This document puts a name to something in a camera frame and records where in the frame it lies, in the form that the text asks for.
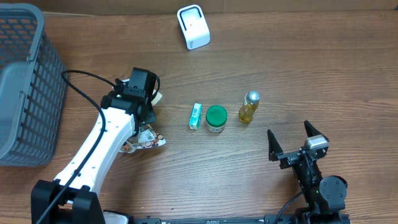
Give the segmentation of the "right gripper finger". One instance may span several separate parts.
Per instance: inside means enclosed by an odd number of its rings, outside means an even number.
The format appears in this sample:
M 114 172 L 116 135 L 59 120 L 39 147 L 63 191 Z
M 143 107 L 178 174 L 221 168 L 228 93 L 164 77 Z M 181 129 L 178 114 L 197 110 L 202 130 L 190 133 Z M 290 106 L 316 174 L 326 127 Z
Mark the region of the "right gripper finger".
M 267 137 L 268 137 L 268 143 L 269 143 L 269 160 L 270 161 L 278 161 L 279 156 L 283 155 L 283 150 L 276 140 L 276 137 L 274 133 L 268 129 L 267 130 Z
M 319 132 L 319 130 L 317 130 L 316 128 L 314 128 L 313 125 L 308 120 L 304 121 L 304 127 L 305 127 L 306 134 L 309 138 L 320 135 L 320 134 L 322 135 L 322 133 Z

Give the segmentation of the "snack packet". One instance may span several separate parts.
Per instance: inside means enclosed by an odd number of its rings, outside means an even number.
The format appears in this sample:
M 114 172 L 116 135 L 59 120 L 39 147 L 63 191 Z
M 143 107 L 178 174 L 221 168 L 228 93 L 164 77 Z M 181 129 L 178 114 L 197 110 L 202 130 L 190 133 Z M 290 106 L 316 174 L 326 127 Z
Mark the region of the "snack packet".
M 156 132 L 150 124 L 146 124 L 139 128 L 137 136 L 131 136 L 127 139 L 119 149 L 119 152 L 133 153 L 137 149 L 150 149 L 164 144 L 166 144 L 166 140 L 163 135 Z

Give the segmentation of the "small kleenex tissue pack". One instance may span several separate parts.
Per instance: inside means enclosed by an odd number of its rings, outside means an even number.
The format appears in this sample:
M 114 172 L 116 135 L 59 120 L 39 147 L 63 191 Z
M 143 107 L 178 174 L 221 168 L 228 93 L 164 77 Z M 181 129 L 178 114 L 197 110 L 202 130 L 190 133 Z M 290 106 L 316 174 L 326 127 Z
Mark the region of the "small kleenex tissue pack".
M 202 104 L 195 103 L 192 108 L 188 126 L 190 129 L 198 130 L 201 123 Z

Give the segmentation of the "yellow bottle silver cap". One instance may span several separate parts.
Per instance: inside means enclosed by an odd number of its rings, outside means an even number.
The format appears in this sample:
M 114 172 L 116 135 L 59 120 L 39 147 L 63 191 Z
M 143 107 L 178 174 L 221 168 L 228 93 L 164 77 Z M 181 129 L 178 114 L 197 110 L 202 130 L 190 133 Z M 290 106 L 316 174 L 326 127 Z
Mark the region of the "yellow bottle silver cap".
M 239 120 L 243 123 L 250 123 L 254 116 L 254 112 L 259 105 L 260 94 L 252 90 L 246 93 L 242 107 L 239 109 Z

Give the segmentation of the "green lid jar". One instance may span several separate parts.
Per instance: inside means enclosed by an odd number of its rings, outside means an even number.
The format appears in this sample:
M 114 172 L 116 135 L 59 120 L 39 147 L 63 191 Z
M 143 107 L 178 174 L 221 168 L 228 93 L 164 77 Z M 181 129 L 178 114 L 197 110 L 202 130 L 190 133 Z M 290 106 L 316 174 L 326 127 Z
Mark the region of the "green lid jar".
M 206 128 L 212 133 L 219 133 L 224 130 L 227 119 L 226 109 L 220 105 L 213 105 L 206 112 Z

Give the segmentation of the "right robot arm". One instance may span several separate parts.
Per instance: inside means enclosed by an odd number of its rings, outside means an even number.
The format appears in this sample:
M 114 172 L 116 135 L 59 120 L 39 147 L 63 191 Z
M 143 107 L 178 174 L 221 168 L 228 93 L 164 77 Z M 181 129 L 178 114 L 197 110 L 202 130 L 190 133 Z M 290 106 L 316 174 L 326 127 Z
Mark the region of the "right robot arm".
M 281 169 L 292 168 L 300 186 L 276 215 L 265 215 L 266 223 L 350 223 L 345 209 L 348 184 L 338 175 L 323 177 L 317 160 L 326 156 L 329 139 L 304 121 L 307 138 L 297 151 L 284 153 L 274 133 L 267 131 L 269 160 L 279 161 Z

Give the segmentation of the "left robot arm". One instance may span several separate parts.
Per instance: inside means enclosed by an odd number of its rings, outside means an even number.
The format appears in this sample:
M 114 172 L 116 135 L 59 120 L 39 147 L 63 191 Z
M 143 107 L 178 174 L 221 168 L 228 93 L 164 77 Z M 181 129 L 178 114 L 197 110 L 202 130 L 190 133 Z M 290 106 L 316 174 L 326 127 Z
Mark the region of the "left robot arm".
M 104 211 L 98 195 L 122 146 L 141 126 L 156 121 L 152 100 L 160 79 L 133 68 L 128 81 L 111 85 L 100 104 L 92 102 L 99 115 L 75 157 L 53 181 L 39 180 L 32 189 L 32 223 L 133 223 L 130 215 Z

